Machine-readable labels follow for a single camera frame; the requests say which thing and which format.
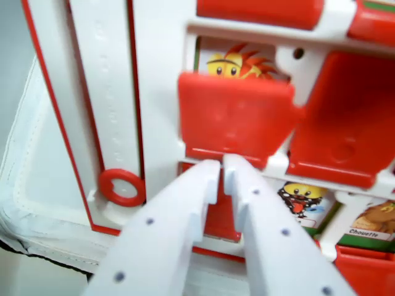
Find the card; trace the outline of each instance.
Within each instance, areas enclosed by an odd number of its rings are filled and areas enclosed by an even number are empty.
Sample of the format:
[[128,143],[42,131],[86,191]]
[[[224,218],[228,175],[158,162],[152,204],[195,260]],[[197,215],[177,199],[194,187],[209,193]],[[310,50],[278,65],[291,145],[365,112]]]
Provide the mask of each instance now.
[[350,225],[340,244],[386,251],[395,235],[395,202],[376,197]]
[[274,186],[295,219],[312,236],[335,209],[336,199],[328,189],[284,181],[275,181]]
[[194,69],[213,76],[238,79],[276,79],[289,81],[275,64],[275,47],[270,44],[243,43],[199,37]]

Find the red flap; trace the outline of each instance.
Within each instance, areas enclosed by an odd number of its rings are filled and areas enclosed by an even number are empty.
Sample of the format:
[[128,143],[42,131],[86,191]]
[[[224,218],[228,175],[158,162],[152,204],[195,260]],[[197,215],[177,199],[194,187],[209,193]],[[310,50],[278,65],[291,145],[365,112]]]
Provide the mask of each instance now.
[[182,73],[178,92],[181,135],[193,158],[236,153],[262,168],[303,115],[282,81]]
[[395,46],[395,5],[379,1],[357,0],[358,9],[348,36]]
[[393,254],[342,246],[336,249],[335,265],[358,295],[395,295]]
[[395,60],[333,52],[291,142],[288,173],[359,187],[395,157]]
[[312,30],[323,0],[198,0],[197,15]]

